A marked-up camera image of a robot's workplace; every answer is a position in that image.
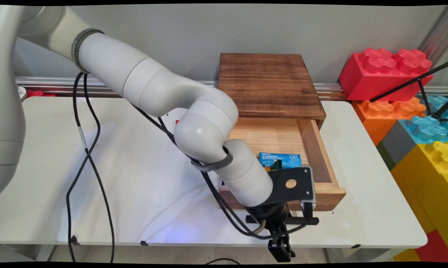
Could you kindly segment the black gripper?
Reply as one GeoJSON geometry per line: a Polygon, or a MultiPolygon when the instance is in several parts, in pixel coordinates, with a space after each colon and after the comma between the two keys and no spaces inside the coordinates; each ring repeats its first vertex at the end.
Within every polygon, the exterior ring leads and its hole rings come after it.
{"type": "Polygon", "coordinates": [[[282,236],[270,239],[267,248],[277,262],[290,262],[296,254],[290,246],[290,233],[285,221],[291,216],[287,203],[259,207],[246,207],[246,211],[258,223],[265,221],[264,227],[258,227],[253,232],[257,235],[262,229],[268,229],[273,235],[282,232],[282,236]]]}

